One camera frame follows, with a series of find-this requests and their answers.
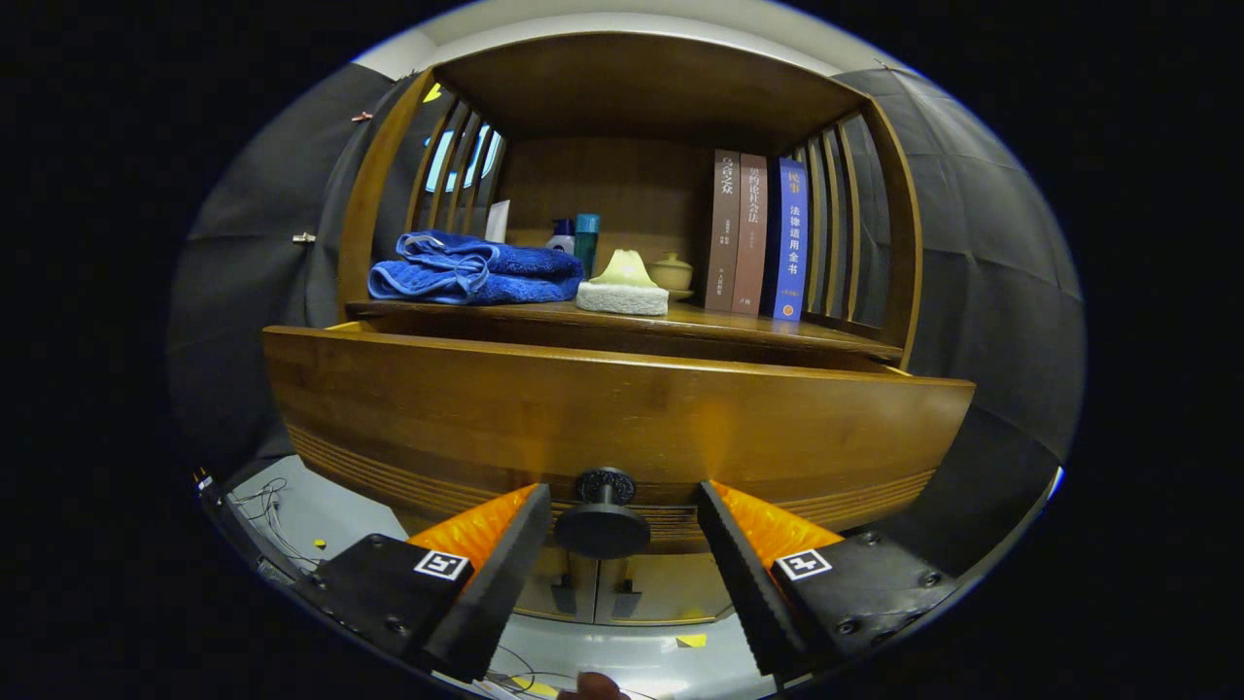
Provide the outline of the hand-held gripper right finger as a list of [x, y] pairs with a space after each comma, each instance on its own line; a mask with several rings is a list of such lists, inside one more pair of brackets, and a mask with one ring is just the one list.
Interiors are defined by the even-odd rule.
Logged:
[[761, 674], [797, 679], [866, 656], [932, 615], [958, 579], [876, 531], [843, 536], [718, 481], [699, 527]]

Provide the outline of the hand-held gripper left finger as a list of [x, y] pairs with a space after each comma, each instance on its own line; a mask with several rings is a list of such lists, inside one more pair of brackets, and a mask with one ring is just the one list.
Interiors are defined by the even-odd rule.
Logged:
[[364, 536], [309, 576], [309, 603], [413, 668], [483, 681], [551, 518], [535, 482], [413, 538]]

